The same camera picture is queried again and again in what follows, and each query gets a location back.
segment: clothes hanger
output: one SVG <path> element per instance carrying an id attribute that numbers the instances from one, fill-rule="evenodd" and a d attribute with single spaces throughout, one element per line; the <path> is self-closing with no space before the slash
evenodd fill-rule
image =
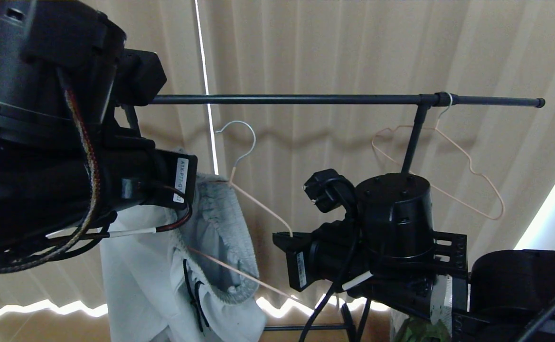
<path id="1" fill-rule="evenodd" d="M 490 178 L 488 178 L 488 176 L 484 175 L 484 173 L 480 173 L 480 172 L 476 172 L 473 169 L 473 164 L 472 164 L 472 159 L 471 156 L 464 150 L 462 149 L 457 143 L 455 143 L 451 138 L 449 138 L 449 136 L 447 136 L 444 132 L 442 132 L 442 130 L 440 130 L 438 128 L 438 125 L 440 124 L 440 118 L 442 117 L 442 114 L 446 113 L 452 106 L 452 95 L 451 93 L 447 93 L 448 96 L 451 98 L 451 102 L 450 104 L 448 104 L 448 107 L 446 107 L 445 110 L 443 110 L 440 115 L 438 115 L 438 120 L 436 121 L 435 125 L 433 127 L 423 127 L 422 129 L 424 130 L 433 130 L 436 131 L 438 134 L 440 134 L 442 137 L 444 137 L 446 140 L 448 140 L 453 146 L 455 146 L 458 150 L 460 150 L 463 154 L 465 154 L 465 156 L 468 158 L 469 160 L 469 171 L 471 173 L 473 173 L 473 175 L 477 175 L 477 176 L 481 176 L 483 177 L 486 182 L 488 182 L 488 184 L 490 185 L 490 187 L 492 188 L 492 190 L 495 192 L 495 194 L 497 195 L 497 198 L 499 199 L 499 202 L 501 203 L 501 213 L 498 214 L 498 216 L 496 217 L 492 217 L 484 212 L 482 212 L 481 210 L 478 210 L 477 208 L 469 205 L 468 203 L 465 203 L 464 201 L 454 197 L 453 195 L 451 195 L 450 193 L 438 188 L 437 186 L 431 184 L 431 187 L 438 190 L 441 193 L 444 193 L 444 195 L 446 195 L 447 197 L 450 197 L 451 199 L 457 201 L 458 203 L 466 206 L 467 208 L 470 208 L 471 210 L 477 212 L 478 214 L 481 214 L 482 216 L 488 218 L 488 219 L 492 219 L 494 221 L 496 221 L 497 219 L 500 219 L 504 214 L 505 214 L 505 202 L 503 201 L 503 197 L 501 197 L 501 194 L 499 193 L 499 191 L 497 190 L 496 186 L 492 183 L 492 181 L 490 181 Z M 388 128 L 384 128 L 380 131 L 378 131 L 375 136 L 373 136 L 371 144 L 373 149 L 375 149 L 376 151 L 380 152 L 381 154 L 383 154 L 385 157 L 387 157 L 389 160 L 391 160 L 392 162 L 394 162 L 397 165 L 401 166 L 400 162 L 397 162 L 396 160 L 394 160 L 391 156 L 389 156 L 388 154 L 386 154 L 383 150 L 379 149 L 376 145 L 375 145 L 375 139 L 377 136 L 379 136 L 382 132 L 385 131 L 390 131 L 390 132 L 396 132 L 397 130 L 399 130 L 399 128 L 403 128 L 403 127 L 407 127 L 407 128 L 412 128 L 411 125 L 399 125 L 397 126 L 395 129 L 392 129 L 390 127 Z"/>
<path id="2" fill-rule="evenodd" d="M 257 199 L 255 199 L 252 195 L 250 195 L 249 193 L 245 192 L 242 188 L 238 187 L 237 184 L 233 183 L 233 177 L 235 176 L 235 171 L 237 170 L 237 165 L 239 164 L 239 162 L 247 157 L 250 153 L 252 153 L 252 151 L 254 150 L 254 147 L 256 147 L 256 133 L 254 133 L 254 129 L 252 128 L 252 126 L 249 125 L 249 123 L 246 123 L 245 121 L 240 121 L 240 120 L 233 120 L 230 121 L 229 123 L 227 123 L 225 126 L 223 126 L 223 128 L 221 128 L 220 130 L 216 131 L 216 134 L 222 133 L 223 130 L 225 130 L 229 125 L 231 124 L 243 124 L 245 126 L 247 126 L 247 128 L 250 129 L 250 131 L 252 132 L 252 135 L 254 137 L 254 142 L 252 143 L 252 147 L 250 148 L 250 150 L 248 152 L 245 152 L 244 154 L 242 154 L 239 158 L 237 158 L 237 160 L 235 161 L 235 163 L 233 164 L 233 169 L 231 169 L 231 175 L 229 177 L 229 186 L 231 186 L 233 189 L 237 190 L 238 192 L 240 192 L 242 195 L 244 195 L 245 197 L 248 197 L 251 201 L 253 201 L 254 203 L 258 204 L 258 206 L 260 206 L 261 208 L 263 208 L 266 212 L 268 212 L 269 214 L 273 215 L 276 219 L 279 219 L 279 221 L 281 223 L 283 223 L 286 228 L 288 228 L 288 232 L 290 232 L 290 237 L 294 236 L 294 232 L 292 231 L 292 228 L 290 227 L 290 225 L 288 225 L 288 223 L 286 222 L 285 219 L 281 218 L 279 215 L 277 215 L 275 212 L 273 212 L 273 210 L 269 209 L 267 206 L 265 206 L 264 204 L 262 204 L 260 201 L 258 201 Z"/>

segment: white label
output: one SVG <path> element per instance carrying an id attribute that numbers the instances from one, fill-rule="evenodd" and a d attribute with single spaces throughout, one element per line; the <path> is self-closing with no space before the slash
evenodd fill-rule
<path id="1" fill-rule="evenodd" d="M 176 181 L 174 183 L 174 188 L 177 188 L 182 193 L 186 193 L 187 190 L 187 175 L 188 175 L 188 159 L 178 158 L 178 163 L 176 165 Z M 184 199 L 177 194 L 174 194 L 174 202 L 184 203 Z"/>
<path id="2" fill-rule="evenodd" d="M 296 255 L 296 263 L 299 265 L 299 283 L 301 287 L 307 284 L 307 274 L 305 272 L 305 255 L 300 252 Z"/>

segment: green fabric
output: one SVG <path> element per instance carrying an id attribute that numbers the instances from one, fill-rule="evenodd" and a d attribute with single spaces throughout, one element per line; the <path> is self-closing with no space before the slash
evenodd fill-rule
<path id="1" fill-rule="evenodd" d="M 442 321 L 438 324 L 411 317 L 404 321 L 395 335 L 394 342 L 450 342 L 451 335 Z"/>

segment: pink hanger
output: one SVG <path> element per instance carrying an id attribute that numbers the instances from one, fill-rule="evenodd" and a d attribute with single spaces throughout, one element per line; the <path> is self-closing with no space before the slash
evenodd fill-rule
<path id="1" fill-rule="evenodd" d="M 486 218 L 488 218 L 488 219 L 492 219 L 492 220 L 496 221 L 497 219 L 500 219 L 500 218 L 503 216 L 503 214 L 505 214 L 505 202 L 503 201 L 503 197 L 501 197 L 501 194 L 500 194 L 499 191 L 497 190 L 496 186 L 492 183 L 492 181 L 490 181 L 490 178 L 488 178 L 486 175 L 484 175 L 484 173 L 476 172 L 476 171 L 473 169 L 473 164 L 472 164 L 471 156 L 470 156 L 467 152 L 465 152 L 465 150 L 462 149 L 457 143 L 455 143 L 451 138 L 449 138 L 446 134 L 444 134 L 444 132 L 442 132 L 442 131 L 438 128 L 438 124 L 440 123 L 440 117 L 442 117 L 442 114 L 446 113 L 446 112 L 451 108 L 451 106 L 452 106 L 452 95 L 451 95 L 450 93 L 448 93 L 448 96 L 451 98 L 451 103 L 448 105 L 448 107 L 447 107 L 444 111 L 442 111 L 442 113 L 440 113 L 440 115 L 438 115 L 438 120 L 436 121 L 435 126 L 433 126 L 433 127 L 423 127 L 423 129 L 424 129 L 424 130 L 434 130 L 434 131 L 438 132 L 438 134 L 440 134 L 442 137 L 444 137 L 446 140 L 448 140 L 452 145 L 454 145 L 455 147 L 457 147 L 458 150 L 460 150 L 462 153 L 465 154 L 465 156 L 466 156 L 466 157 L 468 158 L 468 160 L 469 160 L 469 171 L 471 171 L 471 173 L 473 173 L 474 175 L 483 177 L 483 178 L 488 182 L 488 184 L 490 184 L 490 187 L 492 188 L 492 190 L 493 190 L 493 191 L 495 192 L 495 194 L 497 195 L 497 198 L 499 198 L 499 202 L 501 203 L 501 213 L 500 213 L 498 216 L 496 216 L 496 217 L 492 217 L 492 216 L 490 216 L 490 215 L 488 215 L 488 214 L 486 214 L 486 213 L 484 213 L 484 212 L 482 212 L 482 211 L 480 211 L 480 210 L 477 210 L 477 208 L 474 208 L 473 206 L 469 205 L 468 203 L 465 203 L 464 201 L 462 201 L 462 200 L 460 200 L 460 199 L 454 197 L 454 196 L 451 195 L 450 193 L 447 193 L 446 191 L 444 191 L 444 190 L 438 188 L 437 186 L 434 186 L 433 184 L 431 184 L 431 187 L 434 188 L 434 189 L 436 189 L 436 190 L 438 190 L 438 191 L 441 192 L 441 193 L 444 193 L 444 195 L 450 197 L 451 199 L 457 201 L 458 203 L 461 203 L 462 205 L 466 206 L 467 208 L 470 208 L 471 210 L 477 212 L 478 214 L 481 214 L 482 216 L 484 216 L 484 217 L 486 217 Z M 396 132 L 397 130 L 399 130 L 399 128 L 402 128 L 402 127 L 412 128 L 411 125 L 400 125 L 400 126 L 397 126 L 394 130 L 393 130 L 392 128 L 390 128 L 390 127 L 384 128 L 384 129 L 378 131 L 378 132 L 375 134 L 375 136 L 373 136 L 372 141 L 371 141 L 372 147 L 373 147 L 375 150 L 377 150 L 378 152 L 380 152 L 381 154 L 383 154 L 385 157 L 387 157 L 389 160 L 391 160 L 392 162 L 394 162 L 395 164 L 400 165 L 400 166 L 401 166 L 401 163 L 396 162 L 391 156 L 389 156 L 388 154 L 386 154 L 384 151 L 382 151 L 381 149 L 379 149 L 379 148 L 375 145 L 375 138 L 376 138 L 377 136 L 379 136 L 382 132 L 385 132 L 385 131 Z"/>
<path id="2" fill-rule="evenodd" d="M 216 133 L 222 133 L 223 130 L 225 130 L 225 128 L 227 128 L 230 124 L 234 124 L 234 123 L 243 124 L 243 125 L 247 126 L 247 128 L 249 128 L 250 131 L 252 132 L 252 135 L 254 137 L 254 142 L 252 143 L 252 147 L 250 148 L 250 150 L 248 152 L 245 152 L 244 154 L 242 154 L 239 158 L 237 158 L 237 160 L 233 164 L 233 169 L 231 169 L 231 176 L 229 178 L 229 186 L 231 186 L 233 189 L 240 192 L 245 197 L 248 197 L 254 203 L 258 204 L 258 206 L 260 206 L 261 208 L 266 210 L 269 214 L 273 215 L 276 219 L 279 219 L 279 221 L 281 223 L 283 223 L 286 226 L 286 228 L 288 228 L 288 232 L 290 232 L 290 237 L 294 236 L 294 233 L 292 232 L 292 228 L 290 227 L 290 225 L 288 225 L 288 223 L 286 222 L 285 219 L 281 218 L 279 215 L 277 215 L 275 212 L 273 212 L 273 210 L 269 209 L 267 206 L 265 206 L 260 201 L 255 199 L 252 195 L 245 192 L 242 188 L 238 187 L 236 184 L 233 183 L 233 177 L 235 176 L 235 171 L 237 170 L 237 165 L 239 164 L 240 160 L 242 160 L 243 158 L 247 157 L 250 153 L 252 153 L 252 151 L 254 150 L 254 147 L 256 147 L 256 134 L 254 133 L 254 129 L 252 128 L 252 126 L 249 125 L 249 123 L 246 123 L 245 121 L 239 121 L 239 120 L 230 121 L 223 128 L 216 131 Z"/>

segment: metal hook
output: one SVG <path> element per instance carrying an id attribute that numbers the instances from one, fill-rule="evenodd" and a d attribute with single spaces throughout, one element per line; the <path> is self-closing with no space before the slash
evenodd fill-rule
<path id="1" fill-rule="evenodd" d="M 442 117 L 442 114 L 446 113 L 451 107 L 452 107 L 452 94 L 451 93 L 447 93 L 448 97 L 451 98 L 451 103 L 448 104 L 448 107 L 446 107 L 445 110 L 442 111 L 442 113 L 440 113 L 440 115 L 438 115 L 438 122 L 440 121 L 440 117 Z"/>
<path id="2" fill-rule="evenodd" d="M 233 120 L 233 121 L 227 123 L 223 128 L 216 131 L 216 133 L 222 133 L 223 130 L 225 130 L 225 128 L 227 128 L 230 124 L 233 124 L 233 123 L 246 125 L 247 128 L 250 128 L 250 131 L 252 132 L 252 135 L 254 137 L 254 142 L 252 143 L 252 147 L 250 148 L 250 150 L 248 152 L 246 152 L 245 154 L 243 154 L 242 156 L 240 156 L 240 158 L 237 158 L 237 160 L 233 164 L 233 168 L 235 168 L 235 167 L 237 167 L 237 164 L 240 162 L 240 160 L 242 160 L 243 158 L 247 157 L 250 153 L 252 153 L 252 151 L 254 150 L 254 147 L 256 147 L 256 134 L 254 133 L 254 129 L 252 128 L 252 126 L 249 125 L 249 123 L 246 123 L 245 121 L 240 121 L 240 120 Z"/>

